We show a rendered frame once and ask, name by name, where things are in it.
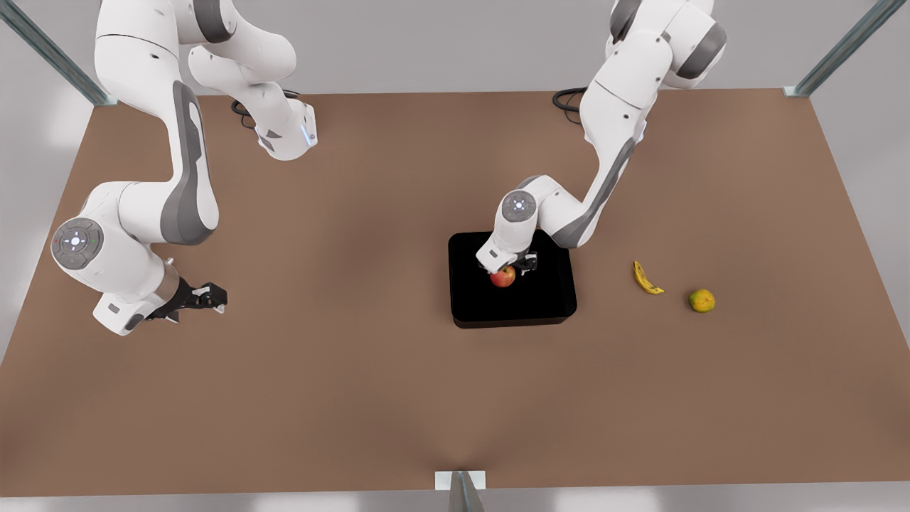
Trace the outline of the yellow banana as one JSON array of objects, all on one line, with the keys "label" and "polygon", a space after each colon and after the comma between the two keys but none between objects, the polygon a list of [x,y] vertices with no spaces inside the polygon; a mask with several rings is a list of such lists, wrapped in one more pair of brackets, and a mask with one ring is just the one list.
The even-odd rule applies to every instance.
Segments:
[{"label": "yellow banana", "polygon": [[664,289],[654,285],[646,276],[643,266],[640,265],[640,262],[634,260],[633,262],[633,276],[635,281],[638,283],[643,291],[647,294],[664,294]]}]

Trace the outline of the silver frame post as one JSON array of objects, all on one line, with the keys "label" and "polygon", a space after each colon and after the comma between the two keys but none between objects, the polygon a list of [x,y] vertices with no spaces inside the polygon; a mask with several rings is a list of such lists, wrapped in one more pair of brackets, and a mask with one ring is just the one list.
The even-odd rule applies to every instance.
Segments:
[{"label": "silver frame post", "polygon": [[812,96],[906,2],[907,0],[876,0],[867,13],[832,46],[805,77],[796,85],[782,88],[784,96],[792,98]]},{"label": "silver frame post", "polygon": [[117,106],[117,98],[107,94],[89,78],[12,0],[0,0],[0,20],[93,106]]},{"label": "silver frame post", "polygon": [[487,489],[485,471],[437,471],[434,483],[436,490],[448,491],[446,512],[485,512],[478,493]]}]

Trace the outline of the black square tray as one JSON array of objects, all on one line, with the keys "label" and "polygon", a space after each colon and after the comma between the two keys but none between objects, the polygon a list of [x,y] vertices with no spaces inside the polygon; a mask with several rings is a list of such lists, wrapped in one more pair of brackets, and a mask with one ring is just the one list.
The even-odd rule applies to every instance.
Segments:
[{"label": "black square tray", "polygon": [[449,282],[453,323],[463,329],[560,324],[575,314],[577,298],[569,250],[536,230],[530,251],[537,254],[533,271],[516,272],[507,287],[497,287],[476,260],[488,231],[449,237]]}]

